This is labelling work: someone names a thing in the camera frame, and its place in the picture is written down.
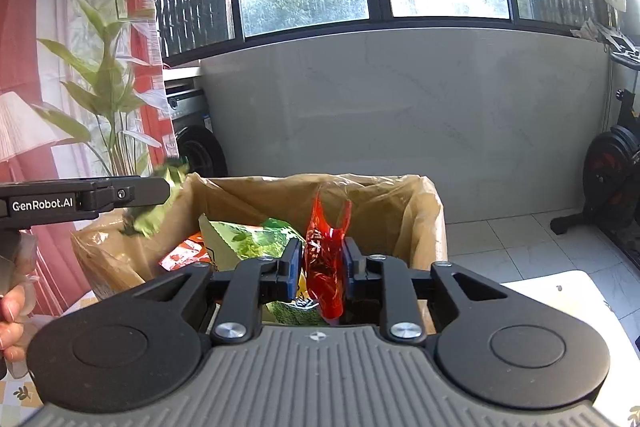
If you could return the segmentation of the person's left hand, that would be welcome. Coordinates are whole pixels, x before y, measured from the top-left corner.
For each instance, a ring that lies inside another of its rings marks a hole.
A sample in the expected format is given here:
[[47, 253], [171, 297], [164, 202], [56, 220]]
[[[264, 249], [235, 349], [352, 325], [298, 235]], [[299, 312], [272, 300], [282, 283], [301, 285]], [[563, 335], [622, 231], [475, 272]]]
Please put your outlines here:
[[1, 298], [1, 352], [8, 363], [26, 360], [26, 334], [23, 322], [36, 305], [32, 282], [15, 285]]

